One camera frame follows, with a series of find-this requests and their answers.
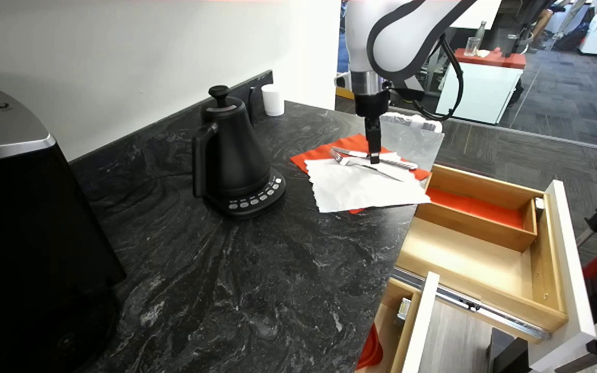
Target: granite countertop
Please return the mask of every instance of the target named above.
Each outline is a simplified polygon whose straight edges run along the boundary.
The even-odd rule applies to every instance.
[[[244,221],[193,197],[198,126],[178,113],[72,164],[126,270],[118,331],[89,370],[352,370],[414,207],[322,215],[288,157],[362,119],[299,103],[258,119],[288,189]],[[393,140],[430,168],[442,137]]]

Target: black kettle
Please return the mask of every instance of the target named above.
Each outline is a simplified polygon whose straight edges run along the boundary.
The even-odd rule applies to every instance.
[[[213,103],[202,111],[204,124],[193,138],[193,191],[218,211],[242,217],[275,202],[286,181],[271,170],[244,103],[229,93],[227,84],[211,86]]]

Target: metal rail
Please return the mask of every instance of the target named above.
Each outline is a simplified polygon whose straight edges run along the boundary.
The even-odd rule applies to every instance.
[[[391,278],[396,278],[398,281],[410,284],[414,287],[424,287],[425,286],[425,279],[420,275],[414,275],[414,273],[398,270],[398,268],[393,268]],[[470,310],[470,312],[484,315],[487,319],[493,319],[496,323],[505,326],[511,330],[517,330],[518,333],[531,335],[535,340],[548,340],[551,335],[549,331],[546,331],[546,330],[541,330],[538,326],[531,326],[531,323],[526,323],[522,319],[517,319],[517,316],[513,316],[513,315],[509,315],[509,312],[504,312],[500,309],[484,304],[482,300],[470,298],[470,297],[466,297],[462,292],[456,292],[452,287],[446,287],[442,284],[437,287],[437,298],[442,298],[442,300],[446,300],[450,304],[456,304],[456,307],[460,307],[465,310]]]

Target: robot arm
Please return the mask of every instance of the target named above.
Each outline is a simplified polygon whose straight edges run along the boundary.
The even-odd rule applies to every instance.
[[[474,0],[350,0],[347,43],[357,113],[364,115],[369,157],[380,162],[380,115],[390,89],[410,89],[430,48]]]

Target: kettle handle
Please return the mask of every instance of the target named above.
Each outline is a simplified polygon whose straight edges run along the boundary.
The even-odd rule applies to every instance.
[[[193,194],[204,197],[207,189],[207,143],[218,133],[218,124],[204,126],[193,138]]]

